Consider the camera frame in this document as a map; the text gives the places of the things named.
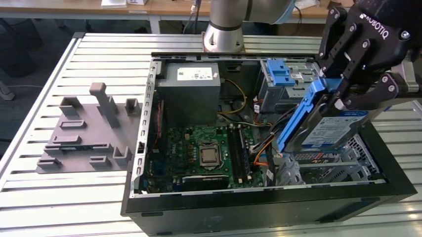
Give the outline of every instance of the orange wire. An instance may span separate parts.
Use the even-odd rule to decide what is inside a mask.
[[[263,147],[262,150],[259,151],[259,153],[258,153],[258,155],[256,155],[256,157],[255,157],[255,160],[254,160],[254,165],[264,165],[264,166],[268,166],[268,163],[266,163],[266,162],[258,162],[258,160],[259,160],[259,157],[262,156],[262,154],[263,154],[266,148],[267,148],[268,145],[271,144],[272,140],[274,140],[274,138],[270,140],[270,142],[264,145],[264,147]]]

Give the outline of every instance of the white cable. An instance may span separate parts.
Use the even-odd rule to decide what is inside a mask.
[[[7,85],[7,87],[37,87],[37,88],[44,88],[40,85]]]
[[[254,126],[254,127],[264,127],[266,125],[256,125],[256,124],[251,124],[248,122],[234,122],[234,121],[230,121],[224,116],[220,116],[223,119],[226,119],[226,121],[228,121],[230,123],[240,123],[240,124],[246,124],[248,126]]]

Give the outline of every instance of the aluminum table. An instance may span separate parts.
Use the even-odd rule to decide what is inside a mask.
[[[316,53],[319,38],[246,36],[247,52]],[[0,162],[0,236],[146,237],[120,216],[126,171],[35,173],[52,135],[64,96],[95,103],[92,82],[107,84],[116,103],[143,101],[151,52],[200,52],[199,36],[85,34],[72,39]],[[354,237],[422,235],[422,107],[394,106],[374,125],[419,194],[386,204],[346,222],[230,231],[196,236],[280,235]]]

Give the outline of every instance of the wire bundle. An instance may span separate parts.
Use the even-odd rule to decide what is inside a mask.
[[[274,125],[270,128],[267,138],[264,139],[263,142],[259,142],[255,145],[252,151],[259,149],[259,152],[258,152],[258,154],[255,156],[254,165],[268,166],[268,164],[266,162],[259,162],[259,157],[262,156],[264,150],[271,146],[271,142],[275,139],[275,135],[284,128],[284,125],[286,125],[288,119],[291,118],[295,109],[296,109],[296,107],[292,107],[286,113],[282,114],[282,116],[279,117],[279,119],[275,121]]]

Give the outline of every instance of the yellow wire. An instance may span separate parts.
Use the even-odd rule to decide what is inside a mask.
[[[234,86],[238,88],[238,90],[240,91],[240,93],[243,95],[243,105],[242,105],[242,107],[238,110],[227,111],[227,112],[218,112],[219,114],[223,114],[223,115],[231,115],[231,114],[236,114],[238,112],[240,112],[244,109],[244,106],[246,106],[246,94],[244,94],[242,88],[238,86],[238,84],[232,80],[226,79],[226,81],[228,81],[231,84],[234,84]]]

